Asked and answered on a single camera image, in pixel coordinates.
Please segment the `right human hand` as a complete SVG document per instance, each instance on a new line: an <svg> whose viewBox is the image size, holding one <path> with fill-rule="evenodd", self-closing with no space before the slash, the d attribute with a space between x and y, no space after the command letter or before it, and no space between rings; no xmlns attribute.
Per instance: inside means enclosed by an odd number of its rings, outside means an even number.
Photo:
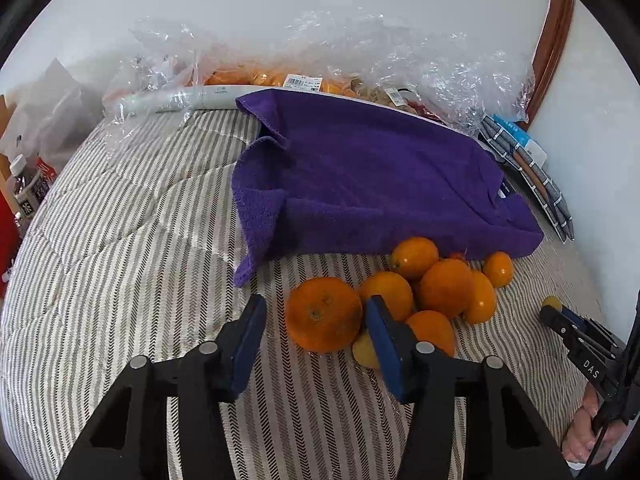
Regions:
<svg viewBox="0 0 640 480"><path fill-rule="evenodd" d="M574 414L562 441L561 450L564 460L575 464L584 464L588 460L598 440L591 429L591 421L593 416L597 415L599 408L600 399L597 390L593 388L593 385L587 384L582 405ZM628 426L620 420L616 420L608 426L600 448L594 454L593 465L608 458L620 438L627 433L627 429Z"/></svg>

